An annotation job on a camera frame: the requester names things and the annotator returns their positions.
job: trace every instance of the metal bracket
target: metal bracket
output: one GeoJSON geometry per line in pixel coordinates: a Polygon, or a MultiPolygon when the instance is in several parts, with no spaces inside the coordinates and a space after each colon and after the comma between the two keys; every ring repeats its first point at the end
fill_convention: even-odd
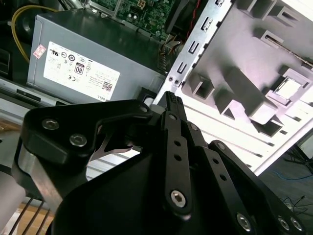
{"type": "Polygon", "coordinates": [[[221,5],[215,1],[208,1],[153,104],[158,104],[166,91],[175,93],[186,80],[232,5],[232,0],[225,0],[221,5]]]}

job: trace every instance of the silver metal frame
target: silver metal frame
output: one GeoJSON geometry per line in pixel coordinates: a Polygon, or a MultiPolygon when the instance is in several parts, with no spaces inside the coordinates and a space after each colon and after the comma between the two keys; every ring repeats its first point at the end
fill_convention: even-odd
{"type": "Polygon", "coordinates": [[[175,93],[182,82],[186,80],[218,30],[218,24],[223,21],[231,6],[231,0],[225,0],[220,5],[216,5],[214,0],[208,1],[153,104],[158,104],[166,91],[175,93]]]}
{"type": "Polygon", "coordinates": [[[56,106],[58,102],[61,102],[63,104],[70,104],[68,102],[65,102],[64,100],[49,96],[49,95],[42,93],[38,90],[29,88],[29,87],[25,87],[25,86],[22,86],[20,84],[9,81],[9,80],[1,77],[1,76],[0,76],[0,89],[8,91],[14,95],[29,99],[33,102],[42,104],[43,106],[56,106]],[[21,92],[25,92],[27,94],[38,97],[38,98],[40,98],[40,101],[37,101],[35,99],[31,99],[30,97],[23,96],[23,95],[17,93],[17,90],[20,90],[21,92]]]}

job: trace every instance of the power supply unit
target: power supply unit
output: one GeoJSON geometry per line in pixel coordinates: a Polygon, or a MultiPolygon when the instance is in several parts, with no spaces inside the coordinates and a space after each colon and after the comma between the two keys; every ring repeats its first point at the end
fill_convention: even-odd
{"type": "Polygon", "coordinates": [[[132,99],[141,87],[157,93],[159,46],[91,10],[38,15],[27,84],[70,103],[132,99]]]}

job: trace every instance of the motherboard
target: motherboard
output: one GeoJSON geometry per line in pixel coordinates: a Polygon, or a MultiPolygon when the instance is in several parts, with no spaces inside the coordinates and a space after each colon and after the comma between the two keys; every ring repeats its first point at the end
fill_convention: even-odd
{"type": "MultiPolygon", "coordinates": [[[[92,0],[111,11],[118,0],[92,0]]],[[[166,40],[165,22],[175,0],[121,0],[116,17],[150,33],[159,40],[166,40]]]]}
{"type": "Polygon", "coordinates": [[[118,0],[92,0],[94,3],[99,4],[100,6],[110,10],[114,11],[115,7],[117,5],[118,0]]]}

